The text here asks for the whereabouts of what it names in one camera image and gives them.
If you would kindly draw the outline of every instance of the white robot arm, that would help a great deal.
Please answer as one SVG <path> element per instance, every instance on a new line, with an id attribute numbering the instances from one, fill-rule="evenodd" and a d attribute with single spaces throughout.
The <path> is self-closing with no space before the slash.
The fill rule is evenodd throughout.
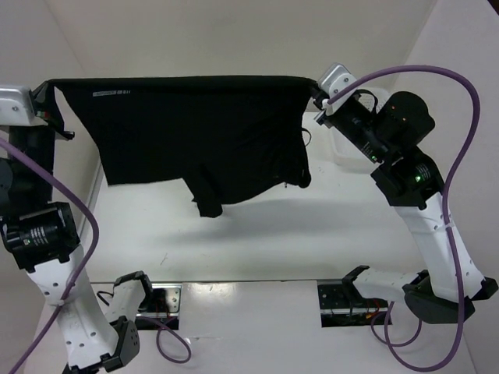
<path id="1" fill-rule="evenodd" d="M 424 101 L 409 92 L 393 94 L 379 113 L 362 106 L 355 90 L 329 105 L 331 97 L 355 81 L 343 65 L 332 65 L 317 82 L 314 103 L 321 112 L 315 119 L 338 129 L 373 163 L 380 164 L 371 176 L 410 230 L 427 270 L 388 273 L 360 266 L 343 284 L 354 297 L 405 302 L 424 322 L 455 323 L 458 287 L 442 210 L 444 183 L 433 160 L 417 147 L 434 128 L 434 120 Z M 474 312 L 472 301 L 491 297 L 497 283 L 480 273 L 453 221 L 450 226 L 462 268 L 468 318 Z"/>
<path id="2" fill-rule="evenodd" d="M 26 87 L 0 87 L 0 125 L 8 126 L 9 142 L 52 173 L 55 139 L 72 139 L 73 134 L 40 117 L 44 109 L 36 93 Z M 69 204 L 49 203 L 52 187 L 14 158 L 0 159 L 0 184 L 5 248 L 47 304 L 60 308 L 57 323 L 68 353 L 64 373 L 111 372 L 127 365 L 140 349 L 135 318 L 152 294 L 147 276 L 140 271 L 120 277 L 104 314 L 83 269 L 63 302 L 67 282 L 84 255 Z"/>

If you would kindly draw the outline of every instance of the white corner wall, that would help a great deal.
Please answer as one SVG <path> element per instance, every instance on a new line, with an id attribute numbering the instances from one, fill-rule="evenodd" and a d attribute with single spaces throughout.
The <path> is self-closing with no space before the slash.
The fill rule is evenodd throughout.
<path id="1" fill-rule="evenodd" d="M 450 204 L 472 258 L 484 274 L 499 279 L 499 16 L 487 0 L 438 0 L 407 63 L 454 69 L 480 93 L 480 128 L 455 178 Z M 437 127 L 423 149 L 446 175 L 469 129 L 467 93 L 428 74 L 402 74 L 395 89 L 416 92 L 429 104 Z M 496 374 L 499 295 L 476 308 L 465 338 L 478 374 Z"/>
<path id="2" fill-rule="evenodd" d="M 83 76 L 64 35 L 44 2 L 0 1 L 0 84 L 37 87 L 46 79 Z M 58 141 L 55 176 L 86 199 L 97 165 L 97 150 L 83 126 L 63 113 L 72 142 Z M 58 193 L 54 199 L 61 200 Z M 80 214 L 75 214 L 77 221 Z M 0 372 L 8 372 L 33 340 L 44 304 L 40 291 L 0 245 Z"/>

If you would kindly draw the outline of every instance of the black cloth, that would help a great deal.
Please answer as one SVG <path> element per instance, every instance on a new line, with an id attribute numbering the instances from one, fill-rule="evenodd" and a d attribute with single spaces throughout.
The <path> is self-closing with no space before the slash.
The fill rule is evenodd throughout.
<path id="1" fill-rule="evenodd" d="M 53 79 L 99 149 L 109 185 L 183 178 L 200 214 L 282 182 L 310 184 L 302 116 L 314 81 L 289 76 Z M 57 108 L 52 105 L 54 113 Z"/>

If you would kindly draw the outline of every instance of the white table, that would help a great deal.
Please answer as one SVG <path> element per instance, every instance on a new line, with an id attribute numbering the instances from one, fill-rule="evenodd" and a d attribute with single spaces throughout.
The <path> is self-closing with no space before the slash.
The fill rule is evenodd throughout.
<path id="1" fill-rule="evenodd" d="M 358 265 L 425 268 L 412 236 L 369 175 L 331 160 L 327 129 L 313 135 L 308 189 L 276 186 L 201 218 L 183 181 L 96 188 L 101 240 L 87 271 L 93 282 L 136 270 L 154 281 L 265 281 L 343 277 Z M 85 230 L 82 241 L 90 244 Z"/>
<path id="2" fill-rule="evenodd" d="M 111 289 L 95 284 L 94 290 L 106 286 Z M 45 307 L 38 330 L 49 314 Z M 405 306 L 396 307 L 393 341 L 409 339 L 416 325 Z M 391 357 L 367 326 L 321 328 L 317 283 L 311 280 L 184 284 L 179 333 L 193 350 L 191 362 L 165 361 L 157 352 L 156 333 L 140 331 L 140 353 L 119 373 L 413 373 Z M 413 365 L 433 365 L 448 353 L 454 333 L 452 325 L 425 325 L 416 343 L 399 352 Z M 184 355 L 184 348 L 167 333 L 162 341 L 168 353 Z M 58 374 L 66 361 L 64 340 L 54 326 L 29 359 L 25 374 Z M 438 373 L 475 373 L 464 340 L 454 361 Z"/>

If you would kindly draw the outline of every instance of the white container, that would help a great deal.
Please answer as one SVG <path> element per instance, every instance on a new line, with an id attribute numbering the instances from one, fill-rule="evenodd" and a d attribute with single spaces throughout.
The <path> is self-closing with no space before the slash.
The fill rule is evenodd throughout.
<path id="1" fill-rule="evenodd" d="M 361 87 L 364 90 L 372 92 L 378 99 L 377 111 L 379 111 L 387 102 L 390 94 L 384 88 L 378 87 Z M 367 109 L 372 110 L 374 106 L 374 98 L 370 95 L 363 94 L 359 102 Z M 333 162 L 344 168 L 358 173 L 371 173 L 378 164 L 373 164 L 366 156 L 362 154 L 348 139 L 346 139 L 336 128 L 332 128 L 329 132 L 331 147 L 333 150 Z"/>

